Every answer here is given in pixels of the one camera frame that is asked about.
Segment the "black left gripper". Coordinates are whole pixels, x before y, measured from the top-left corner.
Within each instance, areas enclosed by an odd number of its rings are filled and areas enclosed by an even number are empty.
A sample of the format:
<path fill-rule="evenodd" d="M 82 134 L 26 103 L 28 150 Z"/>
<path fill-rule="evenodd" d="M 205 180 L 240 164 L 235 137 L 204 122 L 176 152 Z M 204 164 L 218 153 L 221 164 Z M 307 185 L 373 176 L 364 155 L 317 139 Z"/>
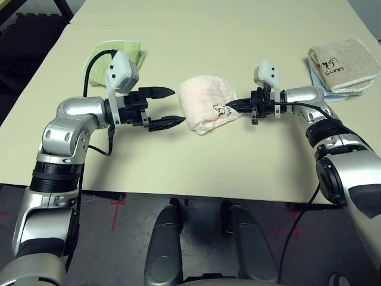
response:
<path fill-rule="evenodd" d="M 146 98 L 162 99 L 174 95 L 175 91 L 160 86 L 141 87 L 138 92 L 131 92 L 123 96 L 124 107 L 118 109 L 121 124 L 143 126 L 149 132 L 166 130 L 175 127 L 185 121 L 181 116 L 164 116 L 157 120 L 148 119 L 146 109 L 148 102 Z"/>

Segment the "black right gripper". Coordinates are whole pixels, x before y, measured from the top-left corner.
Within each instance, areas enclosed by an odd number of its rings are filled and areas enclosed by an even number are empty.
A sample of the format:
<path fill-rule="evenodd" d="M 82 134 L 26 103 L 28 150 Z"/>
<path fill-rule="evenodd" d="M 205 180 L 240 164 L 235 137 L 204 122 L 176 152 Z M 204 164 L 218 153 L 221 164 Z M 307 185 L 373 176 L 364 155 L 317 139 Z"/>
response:
<path fill-rule="evenodd" d="M 265 119 L 269 115 L 274 115 L 276 119 L 279 119 L 281 115 L 281 107 L 271 99 L 271 91 L 268 89 L 252 91 L 251 98 L 233 100 L 226 106 L 238 113 L 252 113 L 253 125 L 258 125 L 258 119 Z"/>

